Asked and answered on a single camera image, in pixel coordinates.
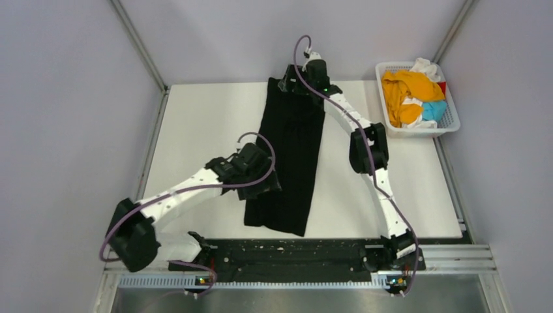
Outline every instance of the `white cloth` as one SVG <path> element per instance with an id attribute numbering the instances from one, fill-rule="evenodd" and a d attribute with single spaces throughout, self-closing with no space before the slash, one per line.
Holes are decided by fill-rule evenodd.
<path id="1" fill-rule="evenodd" d="M 418 57 L 415 60 L 415 65 L 411 67 L 410 72 L 419 72 L 423 73 L 428 77 L 428 79 L 434 83 L 440 82 L 441 77 L 437 74 L 438 67 L 435 64 L 432 64 L 429 60 Z"/>
<path id="2" fill-rule="evenodd" d="M 423 106 L 423 102 L 417 98 L 405 97 L 402 104 L 416 104 Z M 411 124 L 401 123 L 401 128 L 437 128 L 438 123 L 436 121 L 423 121 L 423 115 L 420 114 L 417 119 Z"/>

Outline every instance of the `red cloth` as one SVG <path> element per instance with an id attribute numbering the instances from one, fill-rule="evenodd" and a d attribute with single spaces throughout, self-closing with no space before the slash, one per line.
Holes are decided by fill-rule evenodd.
<path id="1" fill-rule="evenodd" d="M 445 82 L 439 82 L 438 86 L 440 87 L 442 93 L 445 95 Z"/>

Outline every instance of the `pile of laundry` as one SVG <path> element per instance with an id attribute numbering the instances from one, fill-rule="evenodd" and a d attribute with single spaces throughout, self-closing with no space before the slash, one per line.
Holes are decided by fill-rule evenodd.
<path id="1" fill-rule="evenodd" d="M 429 60 L 418 58 L 410 70 L 389 70 L 382 89 L 390 123 L 398 128 L 437 128 L 447 109 L 445 82 Z"/>

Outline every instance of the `metal frame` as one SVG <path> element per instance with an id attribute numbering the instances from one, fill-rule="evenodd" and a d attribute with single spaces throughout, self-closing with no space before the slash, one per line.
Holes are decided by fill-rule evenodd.
<path id="1" fill-rule="evenodd" d="M 129 40 L 133 44 L 135 50 L 137 51 L 140 59 L 143 61 L 144 66 L 148 70 L 148 73 L 158 85 L 160 90 L 164 93 L 162 102 L 160 104 L 160 109 L 158 111 L 157 120 L 155 126 L 152 130 L 149 149 L 147 152 L 147 157 L 143 167 L 141 181 L 139 187 L 136 191 L 136 199 L 143 197 L 145 185 L 147 182 L 147 177 L 151 167 L 151 162 L 153 154 L 155 151 L 155 146 L 157 143 L 159 131 L 161 128 L 161 122 L 167 105 L 167 100 L 169 96 L 170 89 L 165 85 L 159 71 L 157 70 L 151 56 L 148 54 L 146 47 L 144 46 L 138 32 L 134 28 L 128 14 L 123 8 L 120 0 L 109 0 L 112 5 L 117 17 L 123 25 L 123 28 L 127 32 Z M 455 35 L 459 32 L 460 26 L 466 20 L 467 16 L 472 12 L 475 4 L 478 0 L 466 0 L 458 13 L 458 16 L 454 20 L 450 30 L 448 31 L 446 37 L 444 38 L 442 44 L 438 48 L 433 61 L 439 63 L 447 51 L 448 47 L 451 45 L 452 41 L 455 39 Z M 479 275 L 483 292 L 491 313 L 507 313 L 512 312 L 511 304 L 506 296 L 506 292 L 503 289 L 503 286 L 500 282 L 498 272 L 496 269 L 495 262 L 493 260 L 492 253 L 488 245 L 475 245 L 467 244 L 467 242 L 472 242 L 473 237 L 470 233 L 472 229 L 470 227 L 470 220 L 468 219 L 467 214 L 463 210 L 462 197 L 458 190 L 457 184 L 455 182 L 455 175 L 453 169 L 447 157 L 447 152 L 445 150 L 443 140 L 436 138 L 434 140 L 436 144 L 436 150 L 440 159 L 442 170 L 447 182 L 449 193 L 453 201 L 453 206 L 458 216 L 461 230 L 463 231 L 463 239 L 453 239 L 442 241 L 440 239 L 429 240 L 431 245 L 421 245 L 421 248 L 425 252 L 425 262 L 426 270 L 417 272 L 420 275 Z M 214 289 L 240 289 L 240 288 L 257 288 L 257 289 L 275 289 L 275 288 L 382 288 L 379 285 L 381 281 L 387 275 L 397 275 L 399 272 L 396 271 L 380 271 L 378 272 L 377 277 L 373 279 L 373 282 L 367 282 L 366 284 L 360 284 L 358 282 L 352 283 L 330 283 L 330 284 L 260 284 L 260 283 L 239 283 L 239 284 L 215 284 Z M 183 275 L 186 275 L 185 278 L 188 280 L 175 280 L 176 278 L 183 278 Z M 193 278 L 197 276 L 203 276 L 205 273 L 198 272 L 186 272 L 178 273 L 169 272 L 167 269 L 166 262 L 163 264 L 152 263 L 148 268 L 141 271 L 140 273 L 130 274 L 127 269 L 122 264 L 118 263 L 107 263 L 100 287 L 98 290 L 97 301 L 95 303 L 94 311 L 96 313 L 109 313 L 112 311 L 112 306 L 115 302 L 115 296 L 118 288 L 127 288 L 132 286 L 133 288 L 191 288 L 196 286 L 191 286 Z M 173 282 L 171 284 L 160 284 L 160 281 L 157 280 L 154 283 L 154 280 L 148 280 L 146 278 L 159 278 L 167 279 L 172 278 L 173 280 L 164 280 L 165 282 Z"/>

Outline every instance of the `blue cloth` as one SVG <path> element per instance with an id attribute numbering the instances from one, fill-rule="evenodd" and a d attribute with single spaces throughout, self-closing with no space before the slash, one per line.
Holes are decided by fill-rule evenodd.
<path id="1" fill-rule="evenodd" d="M 423 102 L 423 120 L 439 122 L 447 109 L 447 103 L 444 100 Z"/>

